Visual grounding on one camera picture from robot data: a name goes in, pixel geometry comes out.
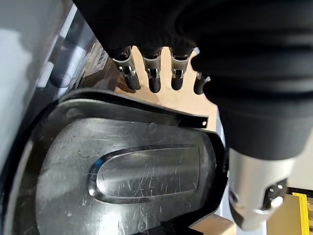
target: silver metal part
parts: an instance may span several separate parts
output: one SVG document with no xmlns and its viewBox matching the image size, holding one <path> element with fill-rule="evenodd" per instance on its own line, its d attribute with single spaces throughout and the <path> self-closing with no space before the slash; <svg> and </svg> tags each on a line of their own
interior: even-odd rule
<svg viewBox="0 0 313 235">
<path fill-rule="evenodd" d="M 189 57 L 186 60 L 174 59 L 172 55 L 172 78 L 183 78 L 187 70 Z"/>
<path fill-rule="evenodd" d="M 296 158 L 270 161 L 252 158 L 229 150 L 229 202 L 236 223 L 243 230 L 254 230 L 270 218 L 283 203 L 273 198 L 268 210 L 262 210 L 266 190 L 291 173 Z"/>
<path fill-rule="evenodd" d="M 134 58 L 131 50 L 129 50 L 129 56 L 126 60 L 116 60 L 113 58 L 118 70 L 123 74 L 123 77 L 132 78 L 137 76 L 134 64 Z"/>
<path fill-rule="evenodd" d="M 203 80 L 205 82 L 209 82 L 211 80 L 211 78 L 209 76 L 203 76 L 202 72 L 197 72 L 197 79 L 198 80 Z"/>
<path fill-rule="evenodd" d="M 148 78 L 160 78 L 161 72 L 161 54 L 159 54 L 156 59 L 147 59 L 142 56 L 143 64 L 145 65 L 145 70 L 148 74 Z"/>
</svg>

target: robotic hand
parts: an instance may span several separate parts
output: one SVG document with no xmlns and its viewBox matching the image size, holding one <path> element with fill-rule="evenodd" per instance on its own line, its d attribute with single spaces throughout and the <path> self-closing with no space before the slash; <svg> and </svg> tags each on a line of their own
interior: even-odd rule
<svg viewBox="0 0 313 235">
<path fill-rule="evenodd" d="M 244 230 L 267 220 L 313 125 L 313 0 L 74 2 L 134 90 L 131 46 L 142 53 L 152 92 L 160 89 L 162 47 L 172 49 L 174 90 L 190 49 L 200 49 L 191 64 L 199 78 L 210 77 L 203 91 L 221 114 L 232 215 Z"/>
</svg>

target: gray surface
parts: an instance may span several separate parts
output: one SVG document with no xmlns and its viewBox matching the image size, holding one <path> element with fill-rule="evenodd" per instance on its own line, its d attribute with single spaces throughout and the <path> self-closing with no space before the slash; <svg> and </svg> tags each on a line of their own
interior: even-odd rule
<svg viewBox="0 0 313 235">
<path fill-rule="evenodd" d="M 192 145 L 157 144 L 119 150 L 95 162 L 88 189 L 95 198 L 98 192 L 96 199 L 103 202 L 150 201 L 155 196 L 197 190 L 199 165 L 198 148 Z"/>
<path fill-rule="evenodd" d="M 104 232 L 105 234 L 132 234 L 201 206 L 215 168 L 215 159 L 212 158 L 213 149 L 206 134 L 174 126 L 100 118 L 101 115 L 113 118 L 113 114 L 118 112 L 110 112 L 110 104 L 92 100 L 89 100 L 89 105 L 95 105 L 95 108 L 86 109 L 86 100 L 83 103 L 82 100 L 66 101 L 59 105 L 46 119 L 46 124 L 41 124 L 35 129 L 22 157 L 10 195 L 8 214 L 12 217 L 7 217 L 6 234 L 10 234 L 11 231 L 14 231 L 14 234 L 44 235 L 64 233 L 85 235 Z M 131 111 L 120 112 L 125 118 Z M 140 110 L 134 109 L 133 112 L 140 113 Z M 141 115 L 134 114 L 131 117 L 143 118 Z M 199 154 L 192 157 L 196 163 L 186 162 L 184 154 L 177 156 L 179 153 L 177 144 L 179 148 L 181 145 L 184 145 L 183 148 L 191 148 L 187 151 L 190 154 L 194 153 L 194 146 L 197 146 Z M 143 168 L 144 165 L 139 164 L 138 159 L 135 159 L 128 163 L 139 164 L 138 170 L 133 171 L 133 167 L 121 170 L 122 177 L 129 174 L 127 176 L 129 184 L 134 179 L 136 181 L 140 175 L 142 187 L 149 189 L 150 194 L 152 189 L 152 196 L 147 193 L 142 197 L 137 193 L 135 194 L 137 201 L 128 204 L 104 203 L 91 196 L 93 194 L 88 191 L 88 177 L 97 160 L 114 151 L 154 145 L 159 145 L 159 151 L 161 149 L 166 151 L 164 155 L 162 154 L 163 158 L 164 156 L 171 158 L 170 162 L 175 167 L 169 169 L 164 163 L 159 162 L 153 166 L 151 162 L 147 162 L 148 173 L 146 166 Z M 167 150 L 169 147 L 165 146 L 174 148 L 171 154 Z M 142 157 L 144 152 L 137 151 L 129 156 Z M 150 152 L 148 155 L 161 156 L 160 152 L 157 154 Z M 112 171 L 118 170 L 112 169 L 110 165 L 107 166 Z M 102 168 L 101 173 L 95 176 L 101 177 L 105 170 Z M 182 179 L 186 175 L 192 179 L 192 182 L 188 179 L 184 185 Z M 167 179 L 167 190 L 165 185 L 163 185 L 165 189 L 161 189 L 162 182 L 158 181 L 159 177 L 170 177 Z M 110 183 L 110 186 L 114 191 L 117 189 L 117 192 L 111 191 L 111 195 L 117 194 L 117 197 L 121 197 L 121 186 L 124 184 L 123 187 L 128 187 L 128 183 L 126 185 L 126 182 L 118 177 L 111 179 L 115 180 L 115 184 Z M 118 196 L 118 186 L 120 186 L 120 196 Z M 136 186 L 136 190 L 139 191 L 141 185 Z M 103 194 L 108 194 L 110 191 L 103 188 L 101 190 Z M 129 192 L 123 193 L 124 196 L 129 196 Z"/>
<path fill-rule="evenodd" d="M 119 166 L 116 165 L 112 168 L 110 165 L 108 167 L 110 171 L 114 172 L 113 175 L 110 178 L 102 178 L 103 173 L 107 170 L 103 168 L 105 166 L 103 165 L 97 174 L 97 185 L 102 193 L 110 193 L 111 196 L 116 196 L 116 200 L 122 196 L 129 196 L 125 189 L 128 189 L 128 184 L 132 185 L 130 191 L 135 192 L 137 201 L 141 202 L 140 199 L 147 198 L 147 202 L 133 202 L 126 205 L 104 204 L 94 200 L 87 191 L 86 183 L 91 165 L 99 160 L 99 157 L 112 151 L 138 145 L 157 144 L 158 142 L 162 145 L 188 142 L 197 144 L 197 147 L 202 147 L 202 134 L 199 135 L 195 131 L 185 131 L 175 127 L 170 127 L 171 130 L 166 129 L 165 126 L 147 123 L 95 118 L 79 120 L 67 127 L 50 147 L 39 177 L 36 194 L 36 217 L 40 233 L 54 235 L 71 231 L 73 234 L 95 234 L 99 231 L 100 233 L 106 232 L 106 234 L 133 234 L 154 227 L 160 221 L 199 208 L 204 190 L 205 181 L 203 180 L 208 172 L 203 171 L 201 173 L 203 178 L 199 185 L 199 174 L 193 176 L 196 181 L 195 184 L 197 183 L 197 191 L 194 191 L 194 185 L 191 182 L 193 187 L 191 193 L 179 193 L 179 184 L 176 184 L 175 180 L 181 179 L 181 184 L 184 185 L 183 179 L 190 168 L 180 168 L 177 165 L 178 171 L 184 172 L 174 177 L 176 169 L 172 168 L 170 174 L 173 179 L 167 179 L 168 184 L 163 181 L 163 187 L 165 187 L 163 196 L 150 197 L 149 194 L 151 191 L 153 194 L 153 188 L 161 188 L 162 176 L 159 177 L 159 174 L 163 170 L 157 166 L 157 163 L 154 167 L 147 163 L 147 170 L 150 169 L 152 175 L 143 176 L 145 170 L 142 169 L 133 171 L 136 167 L 133 164 L 143 163 L 142 161 L 136 162 L 134 155 L 128 158 L 127 165 L 129 167 L 120 169 L 120 173 L 123 172 L 123 174 L 116 174 Z M 138 133 L 138 130 L 142 130 L 145 135 Z M 171 156 L 167 157 L 175 161 L 182 154 L 181 151 L 177 153 L 175 155 L 172 153 Z M 151 161 L 151 158 L 155 157 L 158 155 L 150 152 L 150 156 L 146 158 Z M 201 161 L 208 161 L 208 159 L 202 158 Z M 208 169 L 212 166 L 206 162 L 203 167 Z M 199 164 L 195 170 L 195 173 L 199 171 Z M 123 182 L 119 181 L 120 177 L 127 177 L 124 180 L 124 187 Z M 109 185 L 105 185 L 106 180 L 111 180 Z M 171 194 L 166 195 L 164 194 L 165 191 L 171 192 Z"/>
<path fill-rule="evenodd" d="M 70 0 L 0 2 L 0 170 L 71 5 Z"/>
</svg>

